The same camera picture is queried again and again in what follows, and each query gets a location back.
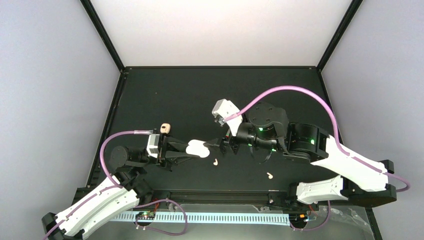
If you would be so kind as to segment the white earbuds charging case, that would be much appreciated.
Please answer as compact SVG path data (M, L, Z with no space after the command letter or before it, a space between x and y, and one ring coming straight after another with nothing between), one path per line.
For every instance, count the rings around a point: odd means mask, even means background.
M210 150L204 145L205 143L205 141L192 139L188 142L185 152L200 158L206 158L210 155Z

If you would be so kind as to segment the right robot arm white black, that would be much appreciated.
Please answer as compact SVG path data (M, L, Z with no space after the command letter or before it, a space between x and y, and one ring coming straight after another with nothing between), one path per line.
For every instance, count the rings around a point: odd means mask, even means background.
M283 108L258 102L246 114L230 119L228 127L224 137L205 142L203 146L222 153L227 149L237 153L241 145L247 145L251 151L280 152L286 160L335 173L335 177L321 181L291 183L284 196L290 209L321 201L343 201L374 208L397 200L396 188L389 183L389 174L394 172L392 161L373 161L355 152L348 153L324 129L290 122Z

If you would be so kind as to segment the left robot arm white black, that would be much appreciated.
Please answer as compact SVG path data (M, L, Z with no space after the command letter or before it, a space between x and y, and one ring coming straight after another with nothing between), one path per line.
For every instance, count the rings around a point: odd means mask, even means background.
M104 153L107 144L124 135L146 135L144 149L117 146L109 161ZM177 203L168 198L154 200L154 191L145 181L145 167L169 169L177 159L205 158L210 154L202 141L187 143L154 130L121 131L109 136L99 151L100 165L106 178L87 195L59 213L42 218L45 240L85 240L99 227L119 214L133 209Z

